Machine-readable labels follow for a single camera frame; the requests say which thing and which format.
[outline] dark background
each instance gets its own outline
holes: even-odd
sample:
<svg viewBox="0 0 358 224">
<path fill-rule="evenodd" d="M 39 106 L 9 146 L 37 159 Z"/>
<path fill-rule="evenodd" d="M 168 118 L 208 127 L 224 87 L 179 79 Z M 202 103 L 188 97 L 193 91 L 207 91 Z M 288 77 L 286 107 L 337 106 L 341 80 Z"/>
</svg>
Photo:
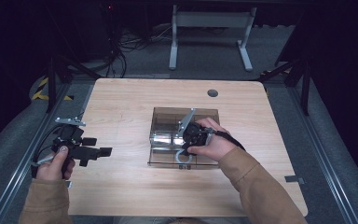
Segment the dark background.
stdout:
<svg viewBox="0 0 358 224">
<path fill-rule="evenodd" d="M 113 10 L 120 26 L 143 38 L 154 25 L 170 22 L 172 13 L 171 6 L 115 5 Z M 305 12 L 285 5 L 260 7 L 255 24 L 292 25 L 302 18 L 281 60 L 310 59 L 312 78 L 358 165 L 358 1 Z M 29 90 L 51 55 L 76 62 L 105 57 L 105 28 L 99 3 L 0 1 L 0 132 L 30 104 Z"/>
</svg>

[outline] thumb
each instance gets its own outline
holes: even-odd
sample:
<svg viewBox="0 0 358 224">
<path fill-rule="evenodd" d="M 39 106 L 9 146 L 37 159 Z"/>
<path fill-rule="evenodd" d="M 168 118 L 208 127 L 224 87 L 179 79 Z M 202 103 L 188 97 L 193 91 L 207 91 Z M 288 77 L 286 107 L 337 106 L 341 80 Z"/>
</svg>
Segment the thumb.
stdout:
<svg viewBox="0 0 358 224">
<path fill-rule="evenodd" d="M 68 147 L 60 147 L 54 157 L 54 160 L 51 162 L 50 168 L 56 171 L 61 171 L 62 165 L 68 156 L 68 151 Z"/>
<path fill-rule="evenodd" d="M 194 153 L 197 155 L 205 156 L 206 148 L 205 147 L 189 147 L 187 149 L 189 153 Z"/>
</svg>

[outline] metal frame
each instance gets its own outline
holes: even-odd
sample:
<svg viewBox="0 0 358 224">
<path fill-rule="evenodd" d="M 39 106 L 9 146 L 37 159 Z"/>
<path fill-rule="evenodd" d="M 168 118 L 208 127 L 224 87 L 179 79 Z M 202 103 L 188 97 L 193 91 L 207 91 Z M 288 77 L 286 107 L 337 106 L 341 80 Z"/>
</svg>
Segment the metal frame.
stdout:
<svg viewBox="0 0 358 224">
<path fill-rule="evenodd" d="M 41 123 L 39 128 L 37 129 L 31 144 L 28 146 L 27 150 L 25 151 L 24 156 L 22 157 L 19 165 L 17 166 L 16 170 L 14 171 L 12 177 L 10 178 L 7 187 L 0 198 L 0 223 L 3 221 L 5 214 L 10 207 L 11 203 L 14 200 L 19 188 L 22 184 L 22 181 L 26 177 L 28 170 L 30 169 L 30 161 L 34 155 L 34 152 L 37 150 L 37 145 L 42 140 L 43 135 L 48 129 L 48 125 L 55 119 L 54 116 L 60 107 L 63 98 L 65 97 L 66 93 L 68 92 L 70 84 L 63 83 L 58 92 L 58 99 L 55 102 L 55 105 L 51 108 L 49 113 L 47 113 Z"/>
<path fill-rule="evenodd" d="M 170 69 L 176 69 L 176 59 L 178 52 L 177 28 L 185 27 L 231 27 L 243 28 L 244 35 L 242 40 L 238 40 L 238 48 L 242 57 L 243 65 L 247 72 L 253 70 L 246 43 L 252 29 L 255 19 L 256 8 L 253 7 L 250 12 L 188 12 L 177 11 L 177 6 L 173 6 L 172 12 L 172 45 L 170 57 Z"/>
<path fill-rule="evenodd" d="M 296 105 L 296 111 L 301 117 L 301 120 L 304 126 L 307 129 L 308 134 L 310 135 L 310 140 L 313 144 L 313 152 L 315 153 L 316 159 L 319 162 L 324 176 L 327 180 L 327 184 L 333 193 L 334 198 L 336 199 L 339 210 L 341 211 L 342 216 L 345 219 L 346 223 L 358 223 L 358 218 L 351 206 L 351 202 L 345 193 L 344 188 L 342 187 L 341 181 L 339 180 L 336 171 L 333 168 L 328 156 L 324 150 L 324 146 L 316 133 L 315 128 L 313 127 L 312 121 L 309 116 L 304 115 L 302 111 L 302 106 L 300 102 L 300 97 L 296 88 L 287 88 L 290 94 L 290 98 L 293 103 Z"/>
</svg>

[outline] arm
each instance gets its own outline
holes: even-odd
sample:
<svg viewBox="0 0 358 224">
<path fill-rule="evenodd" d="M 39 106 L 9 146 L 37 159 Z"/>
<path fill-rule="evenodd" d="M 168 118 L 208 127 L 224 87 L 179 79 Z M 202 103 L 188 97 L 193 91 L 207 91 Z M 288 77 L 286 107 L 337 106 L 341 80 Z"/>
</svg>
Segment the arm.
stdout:
<svg viewBox="0 0 358 224">
<path fill-rule="evenodd" d="M 62 147 L 52 162 L 39 166 L 36 179 L 29 188 L 20 223 L 72 223 L 68 216 L 69 195 L 61 168 L 68 155 L 67 147 Z M 69 179 L 75 162 L 71 161 L 65 179 Z"/>
<path fill-rule="evenodd" d="M 197 122 L 203 127 L 227 132 L 212 119 Z M 306 223 L 281 184 L 249 153 L 228 140 L 214 135 L 208 146 L 190 147 L 188 151 L 219 162 L 223 173 L 240 193 L 242 207 L 252 223 Z"/>
</svg>

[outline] white metal stand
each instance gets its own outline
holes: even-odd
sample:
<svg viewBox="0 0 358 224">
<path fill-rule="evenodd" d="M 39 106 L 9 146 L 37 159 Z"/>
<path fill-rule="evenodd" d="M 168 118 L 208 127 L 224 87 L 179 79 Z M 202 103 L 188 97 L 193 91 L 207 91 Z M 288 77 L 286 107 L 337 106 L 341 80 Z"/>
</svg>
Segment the white metal stand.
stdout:
<svg viewBox="0 0 358 224">
<path fill-rule="evenodd" d="M 253 67 L 246 51 L 246 43 L 251 33 L 255 12 L 255 7 L 250 12 L 178 12 L 177 6 L 173 6 L 170 69 L 176 69 L 178 52 L 177 27 L 231 27 L 243 28 L 245 30 L 243 39 L 238 40 L 238 48 L 245 70 L 248 72 L 252 71 Z"/>
</svg>

